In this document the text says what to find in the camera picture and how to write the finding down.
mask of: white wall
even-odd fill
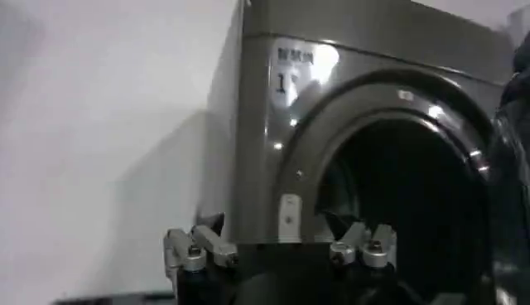
[[[423,2],[483,22],[507,1]],[[170,287],[163,233],[228,194],[236,12],[0,0],[1,304]]]
[[[504,29],[511,12],[530,0],[413,0],[470,19],[493,29]]]

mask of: label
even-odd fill
[[[289,108],[308,86],[327,83],[339,52],[325,44],[278,38],[271,49],[269,95],[279,108]]]
[[[301,198],[297,194],[284,194],[280,199],[278,239],[281,243],[300,242]]]

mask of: metal clamp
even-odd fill
[[[164,238],[164,264],[166,276],[170,279],[178,268],[189,272],[200,271],[206,266],[206,251],[182,229],[169,230]]]
[[[232,268],[238,264],[238,249],[235,244],[222,240],[206,225],[197,225],[191,229],[195,242],[214,256],[218,266]]]
[[[363,248],[363,262],[372,268],[383,268],[388,263],[396,267],[397,235],[390,225],[378,225],[372,238]]]
[[[335,264],[352,264],[355,261],[356,249],[363,244],[366,226],[362,222],[354,222],[342,239],[330,245],[330,258]]]

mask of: gray washing machine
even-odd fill
[[[230,239],[387,223],[420,291],[471,283],[511,55],[497,33],[408,0],[247,2]]]

